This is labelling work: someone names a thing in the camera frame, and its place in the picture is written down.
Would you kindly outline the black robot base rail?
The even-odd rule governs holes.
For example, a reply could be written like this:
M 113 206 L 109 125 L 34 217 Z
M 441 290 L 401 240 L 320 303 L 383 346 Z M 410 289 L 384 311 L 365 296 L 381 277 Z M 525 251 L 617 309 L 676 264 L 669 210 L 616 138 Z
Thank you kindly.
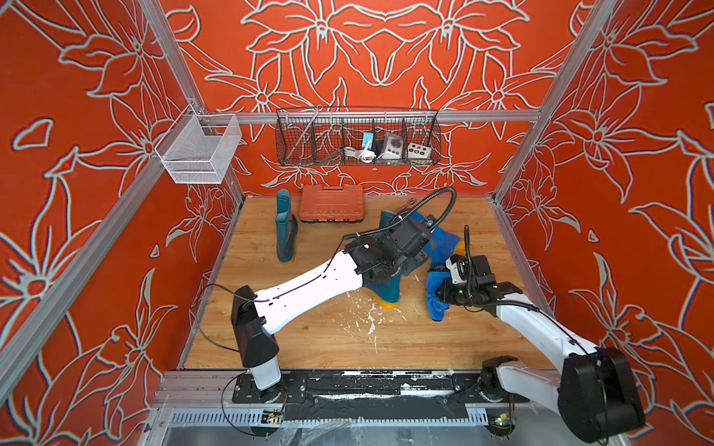
M 234 404 L 275 405 L 284 420 L 466 423 L 485 426 L 527 399 L 487 397 L 478 372 L 290 370 L 268 390 L 251 375 L 230 386 Z

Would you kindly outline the teal rubber boot orange sole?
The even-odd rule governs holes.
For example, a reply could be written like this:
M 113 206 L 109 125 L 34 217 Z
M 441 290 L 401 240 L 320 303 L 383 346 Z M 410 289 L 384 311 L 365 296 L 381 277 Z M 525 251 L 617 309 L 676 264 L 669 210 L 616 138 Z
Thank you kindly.
M 292 213 L 291 194 L 281 189 L 276 195 L 276 254 L 280 262 L 290 262 L 295 256 L 298 220 Z

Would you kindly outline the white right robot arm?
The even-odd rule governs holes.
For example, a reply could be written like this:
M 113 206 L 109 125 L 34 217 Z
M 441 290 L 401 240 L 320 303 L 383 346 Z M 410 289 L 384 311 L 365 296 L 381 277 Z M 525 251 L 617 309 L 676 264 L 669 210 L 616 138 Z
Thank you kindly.
M 515 329 L 553 365 L 532 369 L 513 356 L 483 362 L 476 390 L 491 403 L 521 396 L 558 416 L 582 442 L 605 442 L 645 424 L 627 356 L 602 348 L 558 323 L 519 287 L 499 282 L 485 256 L 453 255 L 434 269 L 436 299 L 483 310 Z

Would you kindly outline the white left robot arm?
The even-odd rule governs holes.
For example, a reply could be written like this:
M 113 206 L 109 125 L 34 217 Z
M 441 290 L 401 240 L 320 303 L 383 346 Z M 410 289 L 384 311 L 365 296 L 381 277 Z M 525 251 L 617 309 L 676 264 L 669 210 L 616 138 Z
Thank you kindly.
M 268 390 L 282 381 L 275 334 L 288 323 L 333 297 L 409 275 L 427 261 L 433 245 L 431 236 L 418 236 L 407 243 L 386 233 L 362 236 L 338 249 L 325 263 L 283 284 L 256 292 L 245 285 L 235 291 L 232 329 L 241 363 L 258 390 Z

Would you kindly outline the blue microfiber cloth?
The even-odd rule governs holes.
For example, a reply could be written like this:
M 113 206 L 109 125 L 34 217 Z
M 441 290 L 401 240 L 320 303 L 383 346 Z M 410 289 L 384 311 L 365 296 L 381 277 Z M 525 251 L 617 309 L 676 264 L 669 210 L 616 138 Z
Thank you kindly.
M 444 319 L 446 311 L 450 305 L 444 303 L 439 297 L 438 292 L 443 288 L 444 283 L 451 282 L 451 273 L 444 264 L 433 265 L 427 273 L 426 282 L 426 305 L 429 316 L 437 323 Z

